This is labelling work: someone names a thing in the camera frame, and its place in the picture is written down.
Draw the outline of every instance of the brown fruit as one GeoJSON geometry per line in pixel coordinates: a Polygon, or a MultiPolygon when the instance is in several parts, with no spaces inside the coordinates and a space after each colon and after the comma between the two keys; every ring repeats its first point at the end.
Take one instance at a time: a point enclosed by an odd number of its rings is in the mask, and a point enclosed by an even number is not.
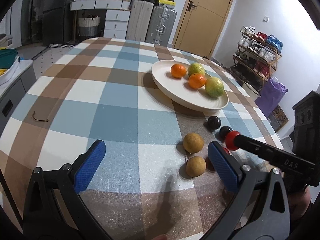
{"type": "Polygon", "coordinates": [[[188,133],[183,139],[183,147],[189,153],[200,152],[203,145],[203,138],[197,133],[188,133]]]}
{"type": "Polygon", "coordinates": [[[204,173],[205,168],[205,160],[200,156],[195,156],[188,160],[186,172],[190,177],[198,177],[204,173]]]}

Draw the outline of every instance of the doormat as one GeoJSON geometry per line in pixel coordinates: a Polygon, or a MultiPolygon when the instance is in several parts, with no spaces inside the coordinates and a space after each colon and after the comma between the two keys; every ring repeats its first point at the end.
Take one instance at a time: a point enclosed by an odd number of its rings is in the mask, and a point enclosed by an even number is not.
{"type": "Polygon", "coordinates": [[[277,105],[269,115],[268,121],[271,124],[273,130],[275,130],[275,132],[278,132],[287,122],[289,122],[289,119],[282,111],[281,107],[277,105]]]}

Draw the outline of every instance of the tangerine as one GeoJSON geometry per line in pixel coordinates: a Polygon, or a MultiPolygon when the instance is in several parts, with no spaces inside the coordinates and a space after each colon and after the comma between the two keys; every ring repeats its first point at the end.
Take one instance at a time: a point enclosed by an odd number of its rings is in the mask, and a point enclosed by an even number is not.
{"type": "Polygon", "coordinates": [[[189,77],[189,86],[193,89],[199,89],[205,84],[205,77],[199,73],[192,74],[189,77]]]}
{"type": "Polygon", "coordinates": [[[171,67],[170,72],[171,72],[171,75],[174,76],[175,78],[182,78],[186,75],[187,69],[185,66],[181,64],[174,64],[171,67]]]}

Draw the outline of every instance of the white plate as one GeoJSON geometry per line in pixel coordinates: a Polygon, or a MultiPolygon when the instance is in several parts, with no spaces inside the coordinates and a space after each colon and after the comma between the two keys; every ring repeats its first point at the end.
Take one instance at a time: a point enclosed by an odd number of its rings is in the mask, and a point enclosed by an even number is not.
{"type": "Polygon", "coordinates": [[[160,60],[152,65],[151,73],[158,88],[170,99],[180,105],[196,111],[217,111],[227,106],[229,98],[226,91],[219,98],[210,97],[204,90],[204,86],[199,90],[194,90],[188,85],[188,74],[178,79],[174,78],[170,69],[174,64],[184,65],[187,69],[188,64],[174,60],[160,60]]]}

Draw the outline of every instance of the white suitcase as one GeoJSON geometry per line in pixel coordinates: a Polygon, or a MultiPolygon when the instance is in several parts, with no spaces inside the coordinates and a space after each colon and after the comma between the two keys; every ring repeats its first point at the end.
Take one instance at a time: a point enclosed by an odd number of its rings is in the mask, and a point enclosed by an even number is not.
{"type": "Polygon", "coordinates": [[[145,41],[153,3],[134,0],[127,28],[127,40],[145,41]]]}

